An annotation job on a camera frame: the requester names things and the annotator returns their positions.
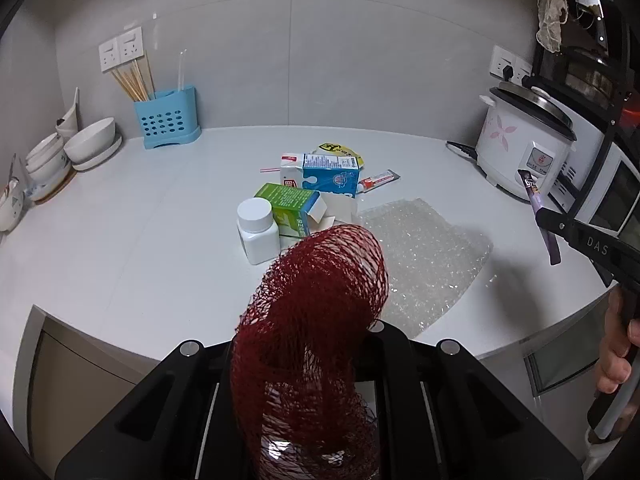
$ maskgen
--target purple snack stick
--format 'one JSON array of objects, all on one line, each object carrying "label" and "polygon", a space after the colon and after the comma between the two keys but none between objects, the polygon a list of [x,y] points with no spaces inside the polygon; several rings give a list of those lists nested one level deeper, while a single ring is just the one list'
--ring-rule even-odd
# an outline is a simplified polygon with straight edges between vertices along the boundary
[{"label": "purple snack stick", "polygon": [[[529,196],[529,202],[531,202],[531,208],[533,209],[533,215],[544,207],[542,196],[538,192],[536,183],[533,182],[531,172],[527,170],[518,170],[518,174],[522,179],[524,187],[527,189],[527,195]],[[546,251],[549,253],[549,262],[551,265],[557,265],[560,263],[560,248],[558,247],[558,240],[556,235],[550,233],[545,229],[540,229],[542,239],[545,241]]]}]

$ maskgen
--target black handle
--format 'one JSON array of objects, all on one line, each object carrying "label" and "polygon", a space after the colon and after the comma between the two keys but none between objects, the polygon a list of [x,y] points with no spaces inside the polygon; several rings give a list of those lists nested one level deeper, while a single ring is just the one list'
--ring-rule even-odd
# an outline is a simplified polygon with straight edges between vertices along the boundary
[{"label": "black handle", "polygon": [[[640,317],[640,301],[635,292],[624,286],[622,288],[622,297],[621,318],[626,331],[631,320]],[[631,345],[625,358],[632,367],[628,380],[621,384],[612,394],[599,393],[587,413],[589,426],[600,439],[605,439],[609,436],[640,380],[640,364],[636,363],[636,366],[634,366],[634,362],[638,358],[638,347]]]},{"label": "black handle", "polygon": [[452,140],[447,141],[447,146],[453,146],[454,148],[459,149],[461,152],[466,153],[473,160],[478,160],[478,152],[476,152],[476,149],[473,146],[462,144],[460,142],[453,142]]}]

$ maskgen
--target chopsticks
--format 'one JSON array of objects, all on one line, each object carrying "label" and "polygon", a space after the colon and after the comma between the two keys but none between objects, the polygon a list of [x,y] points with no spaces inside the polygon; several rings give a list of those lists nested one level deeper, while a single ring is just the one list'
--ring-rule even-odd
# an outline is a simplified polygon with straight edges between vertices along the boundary
[{"label": "chopsticks", "polygon": [[127,96],[129,96],[129,98],[135,102],[149,101],[149,95],[155,95],[154,80],[153,76],[151,75],[151,68],[149,66],[149,60],[146,58],[146,54],[145,60],[149,79],[151,79],[151,92],[147,90],[145,79],[142,75],[142,72],[140,72],[140,66],[137,59],[134,59],[132,62],[130,62],[126,68],[122,67],[120,69],[116,67],[109,70],[109,72],[111,72],[111,75],[113,75],[113,78],[124,90],[125,94],[127,94]]}]

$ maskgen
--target tongs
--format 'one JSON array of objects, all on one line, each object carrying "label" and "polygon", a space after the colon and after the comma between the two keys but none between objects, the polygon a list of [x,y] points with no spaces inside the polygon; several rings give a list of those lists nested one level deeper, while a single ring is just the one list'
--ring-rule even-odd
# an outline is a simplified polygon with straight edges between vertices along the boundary
[{"label": "tongs", "polygon": [[[567,241],[569,247],[587,256],[596,268],[607,271],[622,285],[624,303],[621,314],[626,332],[629,322],[640,317],[640,252],[617,238],[564,214],[542,206],[534,208],[534,211],[536,224],[543,232],[547,248],[550,245],[552,247],[549,249],[552,264],[556,259],[553,247],[558,247],[554,235],[558,235]],[[556,263],[559,262],[558,251]],[[591,429],[600,439],[606,439],[610,435],[640,382],[638,347],[631,345],[626,360],[632,367],[628,380],[612,394],[599,393],[587,414]]]}]

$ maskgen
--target small box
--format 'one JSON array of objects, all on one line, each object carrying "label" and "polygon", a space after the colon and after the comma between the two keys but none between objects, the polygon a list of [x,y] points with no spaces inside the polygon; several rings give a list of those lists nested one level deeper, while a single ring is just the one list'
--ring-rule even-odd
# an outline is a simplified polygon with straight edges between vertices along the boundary
[{"label": "small box", "polygon": [[360,168],[354,156],[284,153],[280,159],[280,183],[355,198]]},{"label": "small box", "polygon": [[303,238],[334,223],[334,217],[324,216],[326,204],[318,191],[269,183],[255,195],[271,202],[273,219],[282,236]]}]

